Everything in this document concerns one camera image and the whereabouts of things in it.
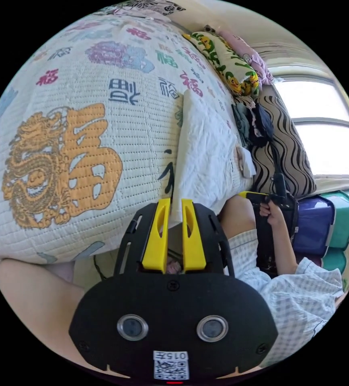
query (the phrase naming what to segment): plaid pajamas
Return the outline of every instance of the plaid pajamas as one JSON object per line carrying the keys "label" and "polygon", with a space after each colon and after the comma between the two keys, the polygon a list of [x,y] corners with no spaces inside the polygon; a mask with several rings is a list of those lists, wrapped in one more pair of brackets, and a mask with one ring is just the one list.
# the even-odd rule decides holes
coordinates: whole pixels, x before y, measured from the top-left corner
{"label": "plaid pajamas", "polygon": [[333,316],[335,299],[343,295],[341,273],[304,258],[295,274],[271,279],[256,267],[256,230],[229,243],[235,277],[256,289],[273,315],[279,336],[261,367],[273,365],[301,349]]}

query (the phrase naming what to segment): white quilted blanket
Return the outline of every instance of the white quilted blanket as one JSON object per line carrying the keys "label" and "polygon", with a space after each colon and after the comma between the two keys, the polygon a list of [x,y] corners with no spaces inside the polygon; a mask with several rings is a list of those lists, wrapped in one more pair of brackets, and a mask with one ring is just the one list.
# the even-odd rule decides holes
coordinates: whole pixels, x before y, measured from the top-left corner
{"label": "white quilted blanket", "polygon": [[90,15],[50,39],[0,100],[0,259],[116,249],[172,195],[188,89],[234,127],[228,90],[170,24]]}

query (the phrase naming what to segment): qr code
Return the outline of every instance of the qr code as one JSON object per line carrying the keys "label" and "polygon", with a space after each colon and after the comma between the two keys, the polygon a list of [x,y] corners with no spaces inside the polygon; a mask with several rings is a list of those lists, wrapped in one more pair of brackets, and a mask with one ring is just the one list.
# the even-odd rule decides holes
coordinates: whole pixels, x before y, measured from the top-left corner
{"label": "qr code", "polygon": [[154,361],[154,378],[187,380],[189,379],[188,361]]}

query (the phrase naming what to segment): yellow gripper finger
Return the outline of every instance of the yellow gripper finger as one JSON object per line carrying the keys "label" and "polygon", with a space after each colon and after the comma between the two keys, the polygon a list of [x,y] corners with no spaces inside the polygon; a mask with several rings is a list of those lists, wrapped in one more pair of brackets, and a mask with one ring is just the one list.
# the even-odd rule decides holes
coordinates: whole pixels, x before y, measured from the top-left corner
{"label": "yellow gripper finger", "polygon": [[152,228],[146,245],[142,266],[144,269],[166,272],[168,258],[168,222],[170,199],[158,202]]}
{"label": "yellow gripper finger", "polygon": [[181,200],[183,207],[183,263],[184,271],[202,271],[207,265],[203,242],[192,200]]}
{"label": "yellow gripper finger", "polygon": [[243,198],[248,198],[247,195],[253,195],[253,194],[258,194],[258,195],[261,195],[261,196],[268,196],[268,194],[257,193],[257,192],[240,192],[240,193],[238,193],[238,196],[241,196]]}

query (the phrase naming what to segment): window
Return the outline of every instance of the window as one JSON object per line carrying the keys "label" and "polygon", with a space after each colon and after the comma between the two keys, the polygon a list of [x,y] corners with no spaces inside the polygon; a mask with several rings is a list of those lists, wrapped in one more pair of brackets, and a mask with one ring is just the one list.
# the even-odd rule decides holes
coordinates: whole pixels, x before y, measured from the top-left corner
{"label": "window", "polygon": [[349,110],[328,80],[290,78],[275,87],[317,177],[349,176]]}

